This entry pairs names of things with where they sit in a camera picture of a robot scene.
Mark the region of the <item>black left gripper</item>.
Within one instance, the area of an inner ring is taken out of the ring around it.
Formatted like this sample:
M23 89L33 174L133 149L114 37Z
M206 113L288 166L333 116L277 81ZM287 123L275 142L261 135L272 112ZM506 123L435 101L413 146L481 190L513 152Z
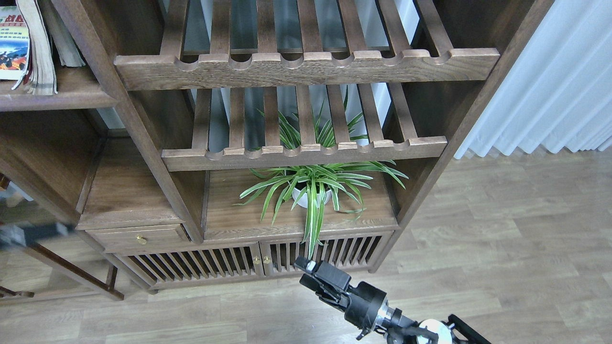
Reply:
M40 240L67 237L74 233L75 227L71 224L54 222L48 224L31 225L20 228L15 225L0 227L0 250L9 250L18 247L33 245Z

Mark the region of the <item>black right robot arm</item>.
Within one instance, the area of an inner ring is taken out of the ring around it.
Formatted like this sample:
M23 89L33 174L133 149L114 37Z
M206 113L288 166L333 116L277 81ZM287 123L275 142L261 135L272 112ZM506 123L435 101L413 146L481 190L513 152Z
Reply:
M487 344L488 340L456 315L446 322L411 320L402 310L389 307L386 292L361 281L352 287L350 275L327 261L317 263L299 256L294 266L304 271L300 284L314 291L321 301L344 313L346 321L369 333L382 334L389 344Z

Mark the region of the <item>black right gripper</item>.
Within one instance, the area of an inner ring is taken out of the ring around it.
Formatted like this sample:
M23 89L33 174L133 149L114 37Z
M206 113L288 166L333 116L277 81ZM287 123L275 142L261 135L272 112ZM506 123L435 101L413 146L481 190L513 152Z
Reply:
M350 275L327 262L303 256L294 267L303 271L300 285L313 291L321 301L344 313L344 318L363 333L386 329L388 305L386 293L366 282L352 287Z

